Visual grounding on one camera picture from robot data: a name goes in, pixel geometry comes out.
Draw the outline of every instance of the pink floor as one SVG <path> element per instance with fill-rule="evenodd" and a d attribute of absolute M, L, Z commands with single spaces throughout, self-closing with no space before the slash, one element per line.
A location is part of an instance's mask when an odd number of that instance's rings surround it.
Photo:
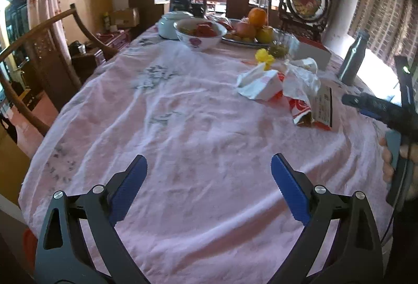
<path fill-rule="evenodd" d="M 51 126 L 55 118 L 58 116 L 58 111 L 55 109 L 48 96 L 45 93 L 41 94 L 41 99 L 33 109 L 32 113 L 41 119 L 45 124 Z M 8 109 L 7 117 L 18 132 L 18 146 L 25 152 L 29 158 L 32 158 L 42 142 L 43 136 L 34 128 L 26 118 L 18 112 L 16 107 Z"/>

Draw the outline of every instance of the orange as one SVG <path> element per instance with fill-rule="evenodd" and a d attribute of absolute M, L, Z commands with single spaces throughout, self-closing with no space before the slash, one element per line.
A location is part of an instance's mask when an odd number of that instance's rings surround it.
<path fill-rule="evenodd" d="M 264 9 L 256 7 L 248 13 L 248 21 L 255 28 L 260 28 L 267 23 L 267 13 Z"/>

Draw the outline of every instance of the white floral bowl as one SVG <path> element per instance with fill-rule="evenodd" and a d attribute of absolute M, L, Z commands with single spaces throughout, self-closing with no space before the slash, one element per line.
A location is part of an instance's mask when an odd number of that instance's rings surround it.
<path fill-rule="evenodd" d="M 216 32 L 217 36 L 215 37 L 195 37 L 194 35 L 188 35 L 186 33 L 182 33 L 179 29 L 196 29 L 198 24 L 202 24 L 204 22 L 211 22 L 212 28 Z M 227 33 L 227 29 L 212 20 L 206 20 L 202 18 L 189 18 L 189 19 L 182 19 L 174 23 L 174 28 L 176 29 L 178 39 L 188 46 L 193 51 L 203 51 L 208 48 L 215 47 L 219 41 L 221 41 L 222 37 Z"/>

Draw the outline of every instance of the bottle cap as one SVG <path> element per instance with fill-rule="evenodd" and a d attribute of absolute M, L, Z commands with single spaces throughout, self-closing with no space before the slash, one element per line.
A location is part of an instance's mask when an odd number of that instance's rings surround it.
<path fill-rule="evenodd" d="M 370 34 L 368 31 L 366 31 L 365 29 L 359 29 L 359 31 L 357 32 L 357 35 L 363 39 L 369 39 L 370 38 Z"/>

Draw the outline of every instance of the tablecloth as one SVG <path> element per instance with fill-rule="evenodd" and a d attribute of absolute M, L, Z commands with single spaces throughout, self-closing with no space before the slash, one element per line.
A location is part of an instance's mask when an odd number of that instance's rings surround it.
<path fill-rule="evenodd" d="M 384 126 L 342 105 L 344 92 L 359 90 L 337 82 L 338 58 L 320 73 L 333 90 L 330 132 L 295 126 L 286 99 L 239 95 L 237 76 L 251 61 L 252 49 L 220 43 L 192 52 L 152 28 L 97 68 L 62 109 L 24 180 L 19 203 L 34 234 L 56 190 L 86 193 L 143 155 L 148 176 L 116 230 L 148 279 L 266 283 L 303 229 L 271 176 L 278 152 L 313 184 L 363 191 L 382 233 L 391 212 L 378 146 Z M 88 229 L 86 240 L 106 272 Z"/>

